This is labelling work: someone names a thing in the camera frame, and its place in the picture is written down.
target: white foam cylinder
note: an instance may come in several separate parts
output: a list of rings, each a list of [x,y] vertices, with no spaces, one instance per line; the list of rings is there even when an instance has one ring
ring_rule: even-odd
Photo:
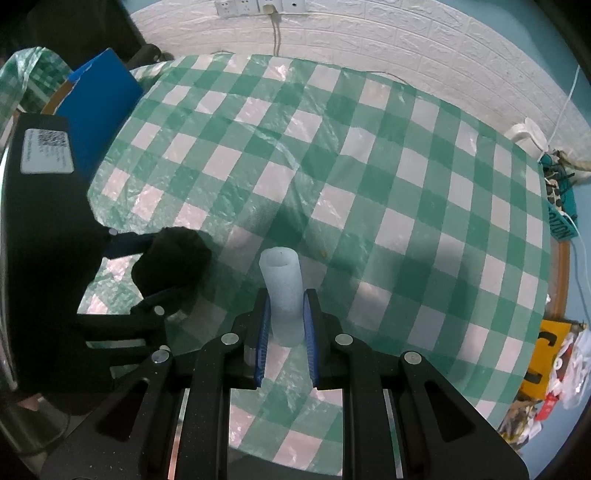
[[[281,346],[299,345],[304,340],[304,286],[297,253],[291,248],[269,248],[261,253],[259,267],[271,299],[274,340]]]

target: cable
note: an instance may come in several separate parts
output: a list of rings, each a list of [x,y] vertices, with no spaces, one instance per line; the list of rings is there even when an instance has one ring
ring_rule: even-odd
[[[589,282],[589,271],[587,270],[587,249],[585,248],[585,242],[583,242],[583,237],[581,236],[581,232],[579,232],[577,225],[575,224],[573,219],[570,217],[570,215],[563,210],[560,212],[560,214],[569,219],[570,223],[574,226],[574,229],[576,230],[577,235],[579,236],[579,240],[581,240],[581,247],[583,247],[583,267],[584,267],[585,281],[587,282],[587,289],[589,291],[589,296],[591,298],[591,283]]]
[[[279,56],[279,50],[281,48],[281,30],[279,29],[279,14],[273,4],[265,4],[262,7],[262,11],[265,15],[269,15],[271,19],[271,25],[273,27],[273,55]]]
[[[398,75],[395,75],[395,74],[390,73],[390,72],[382,72],[380,70],[367,70],[366,73],[375,73],[375,74],[383,73],[384,75],[388,75],[388,76],[394,77],[395,79],[399,80],[400,82],[406,83],[406,85],[410,85],[410,83],[408,83],[402,77],[399,77]]]
[[[273,21],[272,15],[271,17],[271,26],[273,27],[273,56],[277,57],[275,51],[277,50],[277,30],[275,29],[275,22]]]
[[[281,48],[281,29],[279,28],[279,14],[275,12],[275,15],[271,15],[271,21],[273,21],[273,17],[275,17],[275,26],[277,27],[277,53],[275,53],[275,57],[278,57],[279,50]]]
[[[577,80],[579,78],[580,71],[581,71],[581,65],[577,65],[577,71],[574,74],[573,86],[570,88],[569,96],[566,99],[566,102],[564,103],[562,110],[558,114],[558,119],[556,120],[556,124],[554,126],[554,131],[552,132],[552,135],[550,135],[550,139],[548,140],[548,143],[547,143],[548,148],[550,148],[550,144],[552,143],[552,140],[554,139],[554,136],[556,135],[556,132],[558,131],[558,125],[559,125],[560,121],[562,120],[562,116],[564,115],[564,111],[566,110],[566,107],[569,105],[570,99],[573,97],[574,87],[577,85]],[[538,157],[538,163],[540,163],[540,161],[542,160],[542,157],[545,154],[546,154],[545,151],[542,151],[542,153],[540,153],[540,156]]]

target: table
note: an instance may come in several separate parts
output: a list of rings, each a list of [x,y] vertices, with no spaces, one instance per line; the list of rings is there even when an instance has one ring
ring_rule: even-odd
[[[251,309],[260,252],[300,254],[305,287],[345,331],[422,353],[497,426],[527,369],[550,270],[541,170],[520,147],[410,85],[307,60],[226,53],[135,72],[148,93],[90,187],[120,231],[201,230],[213,264],[174,353]],[[139,300],[105,261],[81,311]],[[337,474],[340,392],[311,387],[303,345],[269,345],[256,392],[233,392],[229,443]]]

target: label sticker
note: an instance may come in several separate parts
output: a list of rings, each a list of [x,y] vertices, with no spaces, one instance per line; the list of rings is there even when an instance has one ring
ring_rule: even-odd
[[[74,163],[68,134],[29,128],[22,145],[22,173],[72,173]]]

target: wall socket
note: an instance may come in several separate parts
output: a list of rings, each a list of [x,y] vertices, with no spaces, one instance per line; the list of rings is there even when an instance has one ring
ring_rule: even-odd
[[[265,5],[273,5],[278,13],[300,14],[306,11],[305,0],[215,0],[220,18],[264,14]]]
[[[286,14],[301,14],[306,11],[304,0],[281,0],[281,4]]]
[[[214,2],[217,10],[217,14],[220,18],[229,18],[238,16],[238,8],[236,7],[235,0],[216,0]]]
[[[238,15],[253,15],[259,13],[256,0],[235,0]]]

